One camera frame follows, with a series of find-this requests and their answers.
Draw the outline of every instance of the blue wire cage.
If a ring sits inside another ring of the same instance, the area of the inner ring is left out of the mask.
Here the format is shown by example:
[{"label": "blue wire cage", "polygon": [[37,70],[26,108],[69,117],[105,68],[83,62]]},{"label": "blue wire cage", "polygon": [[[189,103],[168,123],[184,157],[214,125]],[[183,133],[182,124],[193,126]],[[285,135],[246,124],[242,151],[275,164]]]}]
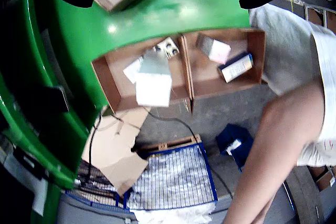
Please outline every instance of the blue wire cage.
[{"label": "blue wire cage", "polygon": [[86,162],[78,171],[81,185],[66,194],[88,206],[117,212],[176,209],[217,201],[202,142],[139,155],[149,165],[122,197],[95,167],[89,182],[85,180]]}]

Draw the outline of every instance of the concrete floor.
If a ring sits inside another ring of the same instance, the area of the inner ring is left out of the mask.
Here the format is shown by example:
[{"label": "concrete floor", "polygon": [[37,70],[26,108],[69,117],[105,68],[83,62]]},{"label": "concrete floor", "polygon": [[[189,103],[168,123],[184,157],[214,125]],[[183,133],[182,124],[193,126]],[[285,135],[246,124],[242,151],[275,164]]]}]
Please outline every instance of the concrete floor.
[{"label": "concrete floor", "polygon": [[[169,108],[153,108],[151,112],[160,117],[177,117],[186,122],[195,134],[199,134],[211,167],[234,193],[240,178],[240,171],[232,157],[219,154],[215,137],[228,123],[245,127],[252,137],[255,137],[262,110],[274,97],[275,94],[267,85],[259,85],[232,94],[199,99],[195,102],[192,115],[182,103]],[[191,133],[181,123],[160,121],[148,116],[136,138],[135,145],[162,143],[190,135]],[[222,223],[231,198],[222,182],[214,174],[213,179],[219,202],[215,213],[212,214],[212,223]],[[286,191],[281,187],[267,214],[265,223],[296,223],[295,216]]]}]

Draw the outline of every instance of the person's arm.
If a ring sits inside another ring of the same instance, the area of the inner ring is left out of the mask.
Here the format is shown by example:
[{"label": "person's arm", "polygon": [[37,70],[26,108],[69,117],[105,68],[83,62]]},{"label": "person's arm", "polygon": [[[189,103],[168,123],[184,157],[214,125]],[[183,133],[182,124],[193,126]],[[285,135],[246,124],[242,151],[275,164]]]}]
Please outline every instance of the person's arm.
[{"label": "person's arm", "polygon": [[318,138],[323,116],[320,81],[278,97],[265,107],[224,224],[251,224],[256,219],[296,165],[304,145]]}]

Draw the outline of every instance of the flattened cardboard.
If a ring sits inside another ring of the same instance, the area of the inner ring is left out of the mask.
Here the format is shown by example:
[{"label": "flattened cardboard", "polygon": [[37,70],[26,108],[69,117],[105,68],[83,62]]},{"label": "flattened cardboard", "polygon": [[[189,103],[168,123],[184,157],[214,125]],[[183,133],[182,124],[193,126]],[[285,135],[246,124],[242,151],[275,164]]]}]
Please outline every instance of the flattened cardboard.
[{"label": "flattened cardboard", "polygon": [[[117,113],[116,116],[127,123],[122,123],[112,116],[102,118],[93,138],[91,163],[100,169],[105,177],[123,195],[147,167],[148,162],[131,152],[135,137],[148,113],[144,108]],[[85,145],[82,159],[89,162],[90,134]]]}]

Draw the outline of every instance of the open cardboard box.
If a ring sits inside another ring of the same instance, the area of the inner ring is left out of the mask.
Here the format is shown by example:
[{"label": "open cardboard box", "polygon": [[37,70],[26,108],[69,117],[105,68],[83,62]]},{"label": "open cardboard box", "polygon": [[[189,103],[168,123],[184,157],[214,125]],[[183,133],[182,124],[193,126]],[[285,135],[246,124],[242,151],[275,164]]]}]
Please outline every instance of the open cardboard box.
[{"label": "open cardboard box", "polygon": [[[170,36],[179,49],[183,48],[181,35]],[[123,70],[146,50],[153,48],[166,37],[149,39],[110,51],[92,62],[93,69],[103,92],[111,106],[116,111],[138,107],[135,97],[135,84],[125,76]],[[190,106],[192,100],[191,84],[188,76],[186,55],[177,54],[169,60],[172,75],[171,103],[183,99]]]},{"label": "open cardboard box", "polygon": [[[240,77],[226,83],[217,70],[219,65],[210,61],[197,47],[199,33],[231,46],[229,59],[241,52],[252,54],[254,66]],[[172,74],[171,103],[183,99],[191,106],[198,98],[236,92],[261,83],[265,59],[265,32],[255,29],[212,29],[194,31],[183,35],[168,35],[178,46],[180,53],[169,60]],[[123,70],[147,49],[166,37],[153,38],[112,50],[92,62],[103,92],[115,111],[138,107],[135,85]]]}]

